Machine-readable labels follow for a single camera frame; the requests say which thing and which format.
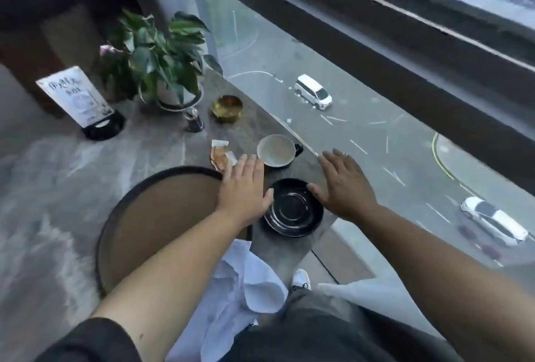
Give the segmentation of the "person's left hand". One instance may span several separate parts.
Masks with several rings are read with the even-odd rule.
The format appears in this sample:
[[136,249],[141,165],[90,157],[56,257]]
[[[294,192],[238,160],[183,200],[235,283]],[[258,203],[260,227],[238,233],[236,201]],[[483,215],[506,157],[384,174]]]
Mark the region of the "person's left hand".
[[235,166],[229,163],[223,173],[216,213],[239,230],[256,222],[266,212],[264,162],[257,155],[242,155]]

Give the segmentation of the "person's right forearm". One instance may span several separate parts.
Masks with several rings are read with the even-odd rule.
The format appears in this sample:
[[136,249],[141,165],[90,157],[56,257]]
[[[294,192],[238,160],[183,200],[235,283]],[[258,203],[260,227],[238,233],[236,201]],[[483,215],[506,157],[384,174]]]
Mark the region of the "person's right forearm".
[[519,284],[381,205],[331,211],[364,233],[465,362],[535,362],[535,298]]

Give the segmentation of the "black saucer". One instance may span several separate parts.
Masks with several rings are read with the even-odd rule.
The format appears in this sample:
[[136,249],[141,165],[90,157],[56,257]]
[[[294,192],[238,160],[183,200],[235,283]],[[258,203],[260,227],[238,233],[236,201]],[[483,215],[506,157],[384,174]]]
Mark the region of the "black saucer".
[[301,238],[312,234],[321,224],[324,206],[297,178],[282,178],[272,183],[273,202],[264,214],[264,223],[278,234]]

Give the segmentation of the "white shoe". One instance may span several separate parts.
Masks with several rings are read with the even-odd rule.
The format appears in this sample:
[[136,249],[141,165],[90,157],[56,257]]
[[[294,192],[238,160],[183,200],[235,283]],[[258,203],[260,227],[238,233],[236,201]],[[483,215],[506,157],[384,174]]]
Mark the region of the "white shoe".
[[297,269],[291,278],[291,291],[311,290],[311,281],[308,273],[303,269]]

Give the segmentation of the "white cloth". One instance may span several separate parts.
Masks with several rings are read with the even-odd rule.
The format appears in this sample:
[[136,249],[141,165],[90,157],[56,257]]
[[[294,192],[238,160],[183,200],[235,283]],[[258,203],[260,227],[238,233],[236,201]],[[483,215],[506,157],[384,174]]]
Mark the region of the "white cloth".
[[235,239],[217,265],[188,325],[165,362],[218,362],[262,314],[277,313],[288,289],[271,267]]

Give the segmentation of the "gold ashtray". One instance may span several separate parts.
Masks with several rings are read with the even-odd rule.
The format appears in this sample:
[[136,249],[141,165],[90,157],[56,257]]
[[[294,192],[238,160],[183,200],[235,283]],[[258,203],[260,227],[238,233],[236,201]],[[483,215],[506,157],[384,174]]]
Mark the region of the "gold ashtray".
[[211,106],[211,114],[219,123],[235,123],[241,119],[244,110],[242,100],[234,95],[223,95]]

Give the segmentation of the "white van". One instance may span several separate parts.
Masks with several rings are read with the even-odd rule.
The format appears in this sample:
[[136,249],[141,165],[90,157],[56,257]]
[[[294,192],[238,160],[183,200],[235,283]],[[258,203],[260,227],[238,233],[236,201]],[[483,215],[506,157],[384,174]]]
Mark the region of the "white van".
[[320,111],[327,110],[333,103],[333,98],[326,89],[306,74],[297,78],[294,84],[294,92]]

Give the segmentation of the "round brown tray black rim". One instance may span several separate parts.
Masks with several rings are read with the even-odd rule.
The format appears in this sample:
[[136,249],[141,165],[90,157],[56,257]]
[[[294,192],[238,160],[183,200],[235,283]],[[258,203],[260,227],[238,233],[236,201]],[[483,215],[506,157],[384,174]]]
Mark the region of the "round brown tray black rim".
[[167,244],[209,216],[222,174],[199,166],[157,172],[137,183],[111,210],[96,247],[101,298]]

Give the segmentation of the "small dark metal holder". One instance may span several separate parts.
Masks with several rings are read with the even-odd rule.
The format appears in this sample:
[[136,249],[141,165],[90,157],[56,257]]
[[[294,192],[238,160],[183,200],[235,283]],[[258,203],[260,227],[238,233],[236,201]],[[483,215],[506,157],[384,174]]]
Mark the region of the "small dark metal holder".
[[186,119],[185,130],[189,133],[199,133],[204,129],[204,122],[200,117],[200,113],[196,107],[188,107],[184,110],[184,118]]

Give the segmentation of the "green potted plant white pot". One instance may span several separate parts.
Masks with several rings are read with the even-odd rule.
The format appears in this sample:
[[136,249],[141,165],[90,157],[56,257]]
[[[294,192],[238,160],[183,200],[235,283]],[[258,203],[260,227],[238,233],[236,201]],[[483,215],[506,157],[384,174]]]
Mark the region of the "green potted plant white pot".
[[168,105],[182,111],[201,99],[200,82],[207,68],[223,76],[217,59],[202,51],[210,30],[196,15],[177,11],[166,33],[157,28],[153,15],[125,8],[118,22],[99,47],[94,71],[120,98],[147,97],[163,106],[159,92],[168,91],[177,99]]

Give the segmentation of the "white car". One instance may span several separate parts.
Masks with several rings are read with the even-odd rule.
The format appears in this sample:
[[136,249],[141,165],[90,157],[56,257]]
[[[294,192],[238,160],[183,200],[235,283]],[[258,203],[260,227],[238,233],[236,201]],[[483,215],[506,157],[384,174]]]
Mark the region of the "white car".
[[476,196],[465,198],[459,205],[462,213],[475,222],[502,246],[515,247],[527,241],[530,233],[506,212]]

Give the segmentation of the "white table sign black base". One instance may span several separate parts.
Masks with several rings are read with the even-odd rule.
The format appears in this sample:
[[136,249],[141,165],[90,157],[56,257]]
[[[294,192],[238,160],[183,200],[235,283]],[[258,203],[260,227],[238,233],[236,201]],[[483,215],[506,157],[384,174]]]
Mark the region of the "white table sign black base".
[[36,84],[79,125],[88,140],[110,140],[124,130],[124,115],[108,104],[78,66],[43,77]]

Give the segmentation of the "black sleeve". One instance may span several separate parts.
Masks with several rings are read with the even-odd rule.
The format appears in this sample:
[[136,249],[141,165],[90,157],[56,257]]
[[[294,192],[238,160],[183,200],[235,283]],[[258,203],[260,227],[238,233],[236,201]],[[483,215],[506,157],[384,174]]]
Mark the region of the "black sleeve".
[[50,345],[34,362],[142,362],[142,359],[118,323],[107,318],[89,318]]

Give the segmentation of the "dark wooden cabinet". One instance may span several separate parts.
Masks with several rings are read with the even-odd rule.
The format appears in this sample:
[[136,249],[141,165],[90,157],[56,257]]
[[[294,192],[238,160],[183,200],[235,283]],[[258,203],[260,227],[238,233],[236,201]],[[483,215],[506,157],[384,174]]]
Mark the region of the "dark wooden cabinet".
[[13,94],[63,117],[37,80],[71,66],[90,73],[123,7],[139,11],[137,0],[0,0],[0,68],[20,85]]

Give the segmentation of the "dark window frame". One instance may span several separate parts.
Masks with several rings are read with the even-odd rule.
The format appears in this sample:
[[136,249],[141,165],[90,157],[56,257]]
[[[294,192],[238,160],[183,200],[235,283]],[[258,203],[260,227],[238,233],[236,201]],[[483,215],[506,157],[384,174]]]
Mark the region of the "dark window frame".
[[535,41],[425,0],[238,0],[511,180],[535,166]]

